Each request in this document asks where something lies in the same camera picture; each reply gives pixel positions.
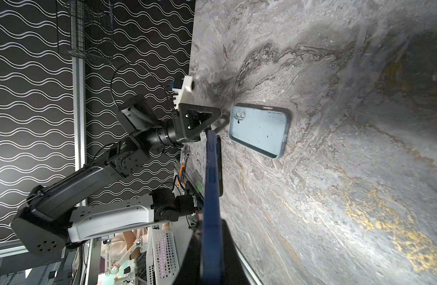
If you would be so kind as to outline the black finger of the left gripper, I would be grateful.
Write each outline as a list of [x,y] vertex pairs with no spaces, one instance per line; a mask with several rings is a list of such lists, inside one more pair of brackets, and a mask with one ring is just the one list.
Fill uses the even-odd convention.
[[211,130],[218,134],[222,129],[225,129],[230,122],[230,115],[223,114],[216,122],[212,123]]

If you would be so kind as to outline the clear light blue phone case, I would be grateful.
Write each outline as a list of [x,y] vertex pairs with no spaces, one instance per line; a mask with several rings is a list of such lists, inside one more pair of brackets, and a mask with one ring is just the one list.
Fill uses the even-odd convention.
[[278,159],[285,151],[291,117],[286,108],[238,103],[230,113],[229,137],[270,159]]

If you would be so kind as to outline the blue phone black screen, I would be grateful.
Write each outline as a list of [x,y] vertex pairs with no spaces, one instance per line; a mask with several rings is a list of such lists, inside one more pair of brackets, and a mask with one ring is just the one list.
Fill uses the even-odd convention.
[[217,158],[217,136],[207,132],[202,234],[203,283],[223,283],[223,236],[220,217],[220,184]]

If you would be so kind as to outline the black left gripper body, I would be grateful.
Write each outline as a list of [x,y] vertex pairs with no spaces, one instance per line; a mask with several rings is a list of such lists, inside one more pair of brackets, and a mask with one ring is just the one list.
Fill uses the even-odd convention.
[[175,142],[185,143],[196,141],[203,131],[222,116],[219,108],[180,103],[173,113],[173,130]]

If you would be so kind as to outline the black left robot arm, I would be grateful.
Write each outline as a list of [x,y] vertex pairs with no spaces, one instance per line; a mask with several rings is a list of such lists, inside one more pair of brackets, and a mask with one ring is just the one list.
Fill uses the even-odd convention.
[[147,203],[126,201],[113,211],[103,205],[78,204],[142,170],[152,160],[151,151],[199,141],[201,133],[221,116],[219,108],[177,103],[171,117],[161,121],[142,95],[131,98],[116,114],[127,136],[72,175],[48,187],[36,186],[27,205],[11,222],[12,230],[30,253],[50,255],[122,230],[125,225],[122,214],[131,208],[147,213],[146,218],[135,214],[132,224],[176,221],[191,214],[192,198],[177,198],[165,189],[152,193]]

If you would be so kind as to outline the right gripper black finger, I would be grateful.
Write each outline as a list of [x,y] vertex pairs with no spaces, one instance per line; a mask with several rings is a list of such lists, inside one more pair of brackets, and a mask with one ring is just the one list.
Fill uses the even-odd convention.
[[[208,281],[203,277],[201,266],[203,263],[202,233],[195,230],[192,233],[187,251],[180,266],[179,273],[173,282],[175,285],[212,285],[215,281]],[[234,240],[228,224],[222,220],[222,264],[218,267],[223,285],[249,285],[250,281],[239,258]]]

